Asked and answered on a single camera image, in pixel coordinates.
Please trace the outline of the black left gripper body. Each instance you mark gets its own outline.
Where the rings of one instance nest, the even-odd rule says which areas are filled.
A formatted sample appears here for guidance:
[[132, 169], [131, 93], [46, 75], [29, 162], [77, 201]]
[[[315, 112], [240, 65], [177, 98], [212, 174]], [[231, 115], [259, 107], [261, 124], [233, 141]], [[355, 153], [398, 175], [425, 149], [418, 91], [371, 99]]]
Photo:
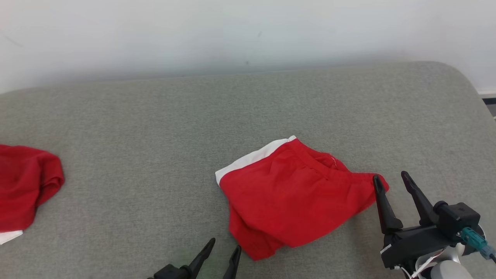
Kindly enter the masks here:
[[191, 269], [188, 265], [177, 268], [172, 264], [168, 264], [149, 279], [190, 279], [191, 275]]

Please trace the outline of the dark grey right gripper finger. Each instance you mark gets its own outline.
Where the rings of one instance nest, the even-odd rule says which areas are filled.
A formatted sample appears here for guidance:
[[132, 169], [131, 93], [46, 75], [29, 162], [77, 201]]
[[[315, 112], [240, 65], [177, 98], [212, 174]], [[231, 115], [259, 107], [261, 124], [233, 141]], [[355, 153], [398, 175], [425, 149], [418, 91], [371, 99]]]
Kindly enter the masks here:
[[417, 212], [419, 214], [420, 226], [433, 226], [437, 223], [438, 217], [434, 214], [433, 205], [417, 186], [407, 171], [401, 172], [401, 177], [404, 186], [409, 194], [411, 194]]
[[379, 175], [374, 175], [374, 192], [376, 196], [377, 209], [379, 214], [379, 221], [381, 226], [381, 232], [384, 235], [400, 231], [403, 228], [403, 224], [400, 219], [395, 217], [395, 214], [389, 204], [386, 196], [386, 188]]

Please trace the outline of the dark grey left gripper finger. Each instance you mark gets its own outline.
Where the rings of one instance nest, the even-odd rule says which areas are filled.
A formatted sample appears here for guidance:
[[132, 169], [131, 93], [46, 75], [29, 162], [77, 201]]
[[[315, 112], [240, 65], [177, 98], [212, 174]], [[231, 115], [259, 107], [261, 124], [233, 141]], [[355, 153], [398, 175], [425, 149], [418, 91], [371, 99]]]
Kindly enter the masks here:
[[228, 268], [223, 276], [223, 279], [235, 279], [237, 276], [237, 271], [238, 271], [238, 265], [239, 265], [239, 260], [240, 256], [242, 253], [242, 248], [240, 245], [237, 245], [237, 247], [234, 249], [234, 252], [229, 258], [229, 265]]
[[205, 260], [207, 260], [215, 245], [216, 239], [213, 237], [207, 242], [204, 248], [188, 265], [188, 279], [196, 279]]

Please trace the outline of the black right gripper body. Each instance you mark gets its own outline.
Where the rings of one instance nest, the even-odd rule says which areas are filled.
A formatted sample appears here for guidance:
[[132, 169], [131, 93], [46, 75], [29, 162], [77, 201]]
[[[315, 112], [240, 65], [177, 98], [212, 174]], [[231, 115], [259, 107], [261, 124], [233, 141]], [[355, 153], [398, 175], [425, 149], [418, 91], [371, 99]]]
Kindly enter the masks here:
[[381, 259], [388, 269], [461, 242], [460, 236], [446, 236], [437, 226], [385, 230], [383, 234], [386, 250], [381, 253]]

